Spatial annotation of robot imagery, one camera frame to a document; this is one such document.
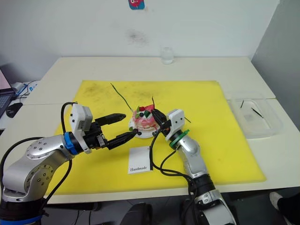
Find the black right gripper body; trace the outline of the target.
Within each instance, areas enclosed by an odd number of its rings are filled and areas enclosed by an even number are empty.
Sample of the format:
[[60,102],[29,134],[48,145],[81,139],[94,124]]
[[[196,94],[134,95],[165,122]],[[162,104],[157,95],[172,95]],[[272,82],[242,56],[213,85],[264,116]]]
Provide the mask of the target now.
[[166,121],[156,121],[158,124],[159,128],[158,130],[153,132],[153,136],[156,134],[162,133],[164,137],[167,137],[167,135],[170,133],[170,128],[171,128],[171,120],[166,120]]

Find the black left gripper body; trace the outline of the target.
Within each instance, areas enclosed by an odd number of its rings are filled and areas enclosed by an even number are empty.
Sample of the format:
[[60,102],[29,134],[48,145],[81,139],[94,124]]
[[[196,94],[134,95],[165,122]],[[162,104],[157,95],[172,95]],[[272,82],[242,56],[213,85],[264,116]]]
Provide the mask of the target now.
[[108,143],[101,126],[97,122],[92,122],[90,129],[84,131],[83,139],[90,149],[105,148]]

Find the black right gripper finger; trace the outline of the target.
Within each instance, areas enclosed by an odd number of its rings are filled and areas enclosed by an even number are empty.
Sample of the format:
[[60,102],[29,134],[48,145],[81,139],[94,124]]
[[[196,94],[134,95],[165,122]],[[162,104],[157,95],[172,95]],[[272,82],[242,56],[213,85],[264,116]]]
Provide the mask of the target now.
[[158,127],[161,127],[163,121],[162,121],[162,117],[161,117],[161,113],[159,112],[153,112],[152,116],[155,120],[155,122],[157,123]]
[[155,122],[165,122],[165,115],[162,112],[160,112],[158,109],[156,108],[153,109],[151,113]]

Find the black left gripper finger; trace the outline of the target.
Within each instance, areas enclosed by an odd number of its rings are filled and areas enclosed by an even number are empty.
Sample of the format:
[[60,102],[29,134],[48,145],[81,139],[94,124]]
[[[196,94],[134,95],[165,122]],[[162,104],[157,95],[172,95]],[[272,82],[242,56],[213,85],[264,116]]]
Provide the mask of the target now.
[[103,116],[103,117],[95,119],[95,122],[99,126],[104,126],[104,125],[110,125],[110,124],[122,121],[124,118],[126,118],[126,115],[123,113],[112,113],[107,116]]
[[127,143],[128,141],[130,141],[132,138],[134,138],[137,135],[137,130],[133,130],[130,132],[125,132],[121,135],[116,136],[114,139],[109,140],[107,142],[106,147],[111,150],[114,148],[117,148],[125,143]]

